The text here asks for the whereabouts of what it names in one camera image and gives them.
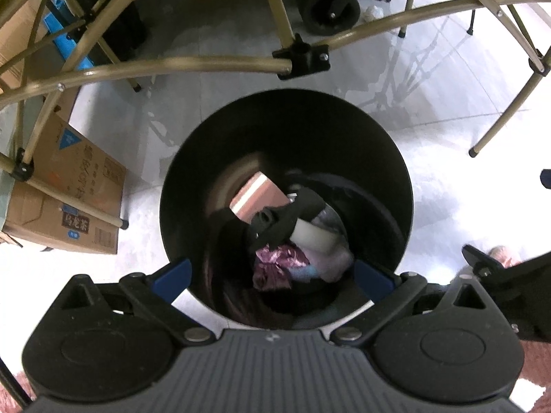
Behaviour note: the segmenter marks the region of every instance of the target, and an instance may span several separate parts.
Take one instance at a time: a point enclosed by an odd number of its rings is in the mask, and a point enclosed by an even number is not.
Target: black plastic connector
[[[328,71],[331,68],[329,46],[310,45],[303,42],[299,34],[296,34],[295,41],[289,48],[274,51],[272,57],[274,59],[289,59],[293,65],[290,73],[278,74],[282,81]]]
[[[536,53],[538,54],[539,60],[543,59],[543,54],[539,49],[536,49]],[[544,66],[543,71],[539,71],[536,67],[536,64],[532,61],[532,59],[528,59],[528,65],[530,65],[530,68],[534,73],[541,74],[543,77],[546,77],[547,74],[549,74],[549,70],[551,70],[551,66],[549,64],[546,64],[542,61],[542,64]]]
[[[15,167],[10,174],[10,176],[18,182],[26,182],[32,177],[32,174],[34,174],[34,160],[31,160],[31,163],[29,164],[23,163],[24,153],[25,150],[23,147],[20,147],[17,150],[17,154],[15,156]]]

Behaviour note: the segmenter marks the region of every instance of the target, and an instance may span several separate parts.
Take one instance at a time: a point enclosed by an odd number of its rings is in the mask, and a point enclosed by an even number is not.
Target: screw
[[[206,341],[210,339],[210,331],[205,328],[189,328],[184,332],[184,338],[195,343]]]
[[[338,339],[341,339],[344,341],[354,341],[359,339],[362,336],[362,332],[358,328],[343,327],[343,328],[338,328],[335,331],[335,335],[337,335]]]

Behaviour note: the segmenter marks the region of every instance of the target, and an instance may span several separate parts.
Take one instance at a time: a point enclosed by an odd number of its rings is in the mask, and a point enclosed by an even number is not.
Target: metal frame
[[[0,26],[2,26],[6,20],[9,20],[17,9],[19,9],[26,1],[27,0],[0,0]],[[137,82],[133,81],[133,79],[136,77],[167,74],[178,71],[235,71],[284,75],[290,73],[293,66],[291,60],[249,56],[182,56],[157,60],[134,60],[131,62],[121,63],[118,58],[112,54],[111,49],[105,41],[103,41],[102,36],[111,23],[113,23],[119,14],[133,0],[99,0],[94,5],[92,21],[89,23],[86,22],[86,14],[84,14],[84,11],[78,5],[76,0],[66,1],[70,10],[76,17],[79,17],[80,20],[70,26],[67,26],[60,32],[46,36],[38,43],[34,43],[34,36],[31,34],[28,48],[10,59],[5,65],[0,66],[1,75],[1,73],[9,69],[9,67],[15,63],[25,59],[25,57],[42,48],[44,45],[49,44],[58,35],[70,32],[71,30],[82,27],[86,24],[86,31],[84,32],[81,40],[76,45],[74,51],[67,59],[61,72],[57,76],[30,83],[26,83],[25,79],[23,79],[21,86],[15,89],[9,89],[9,87],[5,85],[5,82],[2,82],[0,78],[0,86],[3,90],[5,90],[4,94],[0,96],[0,108],[12,103],[21,104],[22,101],[32,96],[47,95],[46,100],[42,105],[42,109],[40,110],[35,127],[31,133],[29,142],[25,146],[23,164],[30,163],[32,154],[35,151],[35,147],[45,123],[51,115],[61,92],[65,90],[65,88],[89,84],[90,82],[115,79],[130,80],[131,84],[135,86],[137,85]],[[519,95],[514,99],[503,115],[496,121],[494,126],[492,126],[483,138],[470,150],[469,153],[471,156],[475,156],[514,115],[519,106],[526,100],[536,85],[538,85],[539,81],[541,81],[545,71],[551,66],[551,48],[544,57],[541,57],[538,54],[539,52],[535,50],[533,42],[531,41],[522,20],[520,20],[516,10],[514,10],[513,5],[518,3],[551,2],[551,0],[452,0],[422,6],[415,9],[413,9],[413,1],[414,0],[407,0],[406,9],[403,12],[389,15],[383,19],[360,24],[351,30],[341,32],[337,35],[333,35],[332,37],[316,42],[314,45],[327,45],[329,50],[332,51],[396,28],[400,28],[399,36],[404,37],[406,35],[407,26],[412,23],[482,7],[489,9],[525,50],[527,56],[533,64],[533,67],[537,71],[534,72],[533,76],[521,90]],[[291,29],[283,2],[282,0],[268,0],[268,3],[274,17],[277,34],[282,48],[289,48],[293,45],[295,36]],[[509,6],[518,27],[501,9],[500,6],[502,5]],[[104,49],[104,52],[113,62],[113,65],[103,65],[93,67],[88,70],[75,71],[76,66],[82,61],[82,59],[84,59],[96,43]],[[12,173],[14,167],[14,160],[4,154],[0,154],[1,169],[8,173]],[[61,193],[56,188],[49,186],[35,177],[31,177],[27,183],[45,194],[72,205],[75,208],[102,219],[114,226],[121,227],[124,225],[124,222],[120,218],[110,216],[75,197]]]

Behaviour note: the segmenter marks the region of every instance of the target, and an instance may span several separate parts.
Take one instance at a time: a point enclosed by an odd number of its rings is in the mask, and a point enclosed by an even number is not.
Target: trash
[[[308,192],[315,196],[311,201],[317,202],[316,197],[319,196],[311,190]],[[289,208],[297,201],[300,203],[300,194],[285,207],[285,211],[289,212]],[[253,230],[263,234],[268,226],[277,223],[283,212],[281,208],[278,210],[264,208],[260,211],[253,221],[256,225],[251,224]],[[336,283],[352,265],[354,256],[348,249],[344,226],[337,212],[329,205],[319,211],[311,222],[296,217],[293,221],[296,222],[295,228],[292,231],[287,228],[286,234],[279,236],[279,240],[287,244],[278,245],[274,250],[270,250],[269,244],[256,251],[252,277],[255,289],[262,292],[291,289],[291,281],[310,283],[312,279]]]
[[[373,20],[382,19],[385,16],[385,12],[379,6],[369,6],[362,12],[362,20],[364,22],[370,22]]]
[[[260,291],[291,288],[286,269],[309,265],[301,249],[293,245],[279,245],[273,251],[267,245],[256,252],[256,257],[258,262],[254,264],[252,283]]]

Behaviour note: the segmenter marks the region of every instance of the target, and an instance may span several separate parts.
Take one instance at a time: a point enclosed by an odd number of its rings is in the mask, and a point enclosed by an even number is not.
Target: black wire
[[[0,358],[0,383],[22,409],[31,405],[31,398],[19,382],[17,382],[17,379],[13,376],[2,358]]]

